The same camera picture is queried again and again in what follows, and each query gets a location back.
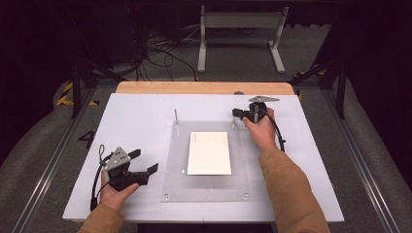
tan sleeve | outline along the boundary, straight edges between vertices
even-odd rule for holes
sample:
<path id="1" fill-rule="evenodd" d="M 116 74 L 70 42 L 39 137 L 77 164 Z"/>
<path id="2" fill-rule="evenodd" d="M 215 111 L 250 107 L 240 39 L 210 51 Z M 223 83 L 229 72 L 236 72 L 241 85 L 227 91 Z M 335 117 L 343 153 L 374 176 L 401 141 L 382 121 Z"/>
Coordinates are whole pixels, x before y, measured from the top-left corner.
<path id="1" fill-rule="evenodd" d="M 329 232 L 306 175 L 285 153 L 264 151 L 259 164 L 279 233 Z"/>
<path id="2" fill-rule="evenodd" d="M 90 215 L 78 233 L 115 233 L 120 232 L 124 216 L 121 212 L 113 210 L 105 205 L 98 205 Z"/>

white paper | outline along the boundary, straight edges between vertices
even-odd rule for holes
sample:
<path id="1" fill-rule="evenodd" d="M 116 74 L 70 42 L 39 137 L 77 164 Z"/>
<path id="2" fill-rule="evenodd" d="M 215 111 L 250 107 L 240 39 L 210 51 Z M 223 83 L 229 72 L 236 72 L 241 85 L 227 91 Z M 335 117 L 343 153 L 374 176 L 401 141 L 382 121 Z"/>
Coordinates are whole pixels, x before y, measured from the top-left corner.
<path id="1" fill-rule="evenodd" d="M 188 175 L 231 175 L 227 132 L 191 132 Z"/>

human hand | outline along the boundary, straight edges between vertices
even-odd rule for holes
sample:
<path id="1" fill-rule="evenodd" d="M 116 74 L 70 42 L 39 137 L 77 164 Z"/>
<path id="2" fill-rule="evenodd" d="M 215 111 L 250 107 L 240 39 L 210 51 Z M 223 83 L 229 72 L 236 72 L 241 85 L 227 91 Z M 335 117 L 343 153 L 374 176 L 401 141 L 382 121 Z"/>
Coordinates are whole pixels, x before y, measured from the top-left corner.
<path id="1" fill-rule="evenodd" d="M 105 185 L 106 179 L 103 173 L 101 174 L 101 183 L 102 190 L 100 192 L 100 204 L 103 204 L 117 211 L 121 211 L 124 201 L 139 187 L 139 184 L 134 183 L 122 191 L 117 191 L 109 183 Z"/>
<path id="2" fill-rule="evenodd" d="M 273 109 L 267 108 L 267 113 L 271 117 L 274 117 Z M 245 127 L 249 129 L 252 140 L 254 140 L 261 151 L 275 150 L 278 148 L 275 143 L 275 130 L 269 117 L 265 116 L 257 124 L 254 124 L 246 117 L 243 117 L 242 121 L 245 124 Z"/>

metal frame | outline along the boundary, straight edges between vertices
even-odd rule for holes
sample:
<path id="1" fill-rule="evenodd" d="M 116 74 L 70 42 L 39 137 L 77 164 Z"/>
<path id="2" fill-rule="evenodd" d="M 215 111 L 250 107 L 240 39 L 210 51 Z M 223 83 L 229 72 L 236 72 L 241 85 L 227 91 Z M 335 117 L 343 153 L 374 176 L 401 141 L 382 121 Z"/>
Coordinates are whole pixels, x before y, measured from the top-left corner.
<path id="1" fill-rule="evenodd" d="M 205 6 L 200 11 L 200 49 L 197 63 L 197 71 L 206 71 L 206 28 L 271 28 L 276 35 L 273 41 L 269 41 L 269 48 L 278 73 L 284 74 L 285 67 L 278 52 L 279 41 L 288 16 L 289 7 L 284 7 L 282 12 L 272 13 L 217 13 L 206 12 Z"/>
<path id="2" fill-rule="evenodd" d="M 345 137 L 345 141 L 348 143 L 348 147 L 351 150 L 352 162 L 355 165 L 355 168 L 358 171 L 360 180 L 363 183 L 363 186 L 366 190 L 367 195 L 369 196 L 370 202 L 372 203 L 376 214 L 381 220 L 382 226 L 385 229 L 385 232 L 400 232 L 395 219 L 389 210 L 387 203 L 382 195 L 382 192 L 372 177 L 370 170 L 363 159 L 361 150 L 359 149 L 346 121 L 340 117 L 340 114 L 335 111 L 335 101 L 330 90 L 322 90 L 322 94 L 326 100 L 327 105 L 333 113 L 333 116 L 336 119 L 336 122 Z"/>
<path id="3" fill-rule="evenodd" d="M 26 232 L 31 221 L 36 215 L 37 210 L 42 204 L 43 198 L 46 196 L 46 193 L 52 184 L 52 180 L 58 170 L 58 167 L 63 159 L 63 156 L 68 147 L 69 141 L 75 132 L 76 126 L 78 125 L 80 119 L 82 118 L 83 113 L 87 107 L 87 103 L 91 100 L 93 96 L 94 89 L 87 89 L 86 95 L 83 100 L 82 108 L 79 109 L 76 117 L 72 118 L 69 121 L 66 129 L 64 130 L 63 136 L 58 142 L 57 148 L 55 149 L 51 160 L 49 161 L 48 166 L 43 172 L 41 178 L 37 181 L 36 186 L 33 190 L 33 193 L 30 196 L 24 210 L 22 211 L 18 221 L 12 232 Z"/>

white table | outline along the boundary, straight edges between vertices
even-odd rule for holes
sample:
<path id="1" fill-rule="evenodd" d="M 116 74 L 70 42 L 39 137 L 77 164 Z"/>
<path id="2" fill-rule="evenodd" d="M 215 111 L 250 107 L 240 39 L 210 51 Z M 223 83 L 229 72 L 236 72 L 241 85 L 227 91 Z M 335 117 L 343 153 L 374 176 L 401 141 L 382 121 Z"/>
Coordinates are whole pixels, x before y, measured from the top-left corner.
<path id="1" fill-rule="evenodd" d="M 156 94 L 133 94 L 149 91 Z M 188 94 L 203 89 L 207 92 L 232 93 L 233 89 L 256 95 L 259 88 L 279 88 L 279 102 L 267 103 L 275 110 L 282 135 L 287 140 L 287 154 L 306 173 L 313 192 L 326 215 L 327 221 L 342 221 L 339 204 L 328 179 L 325 166 L 301 109 L 297 96 L 285 83 L 121 83 L 112 94 L 87 155 L 84 167 L 73 189 L 63 218 L 85 220 L 89 214 L 90 191 L 98 167 L 98 150 L 105 145 L 105 155 L 121 146 L 126 152 L 142 150 L 133 159 L 129 170 L 144 171 L 159 163 L 157 173 L 149 184 L 141 186 L 127 199 L 122 212 L 133 222 L 271 222 L 273 210 L 258 165 L 258 149 L 246 128 L 240 127 L 244 147 L 245 166 L 250 193 L 248 200 L 232 202 L 165 202 L 163 184 L 167 155 L 177 109 L 179 121 L 227 121 L 231 123 L 233 108 L 247 109 L 252 95 Z M 161 92 L 187 94 L 158 94 Z"/>

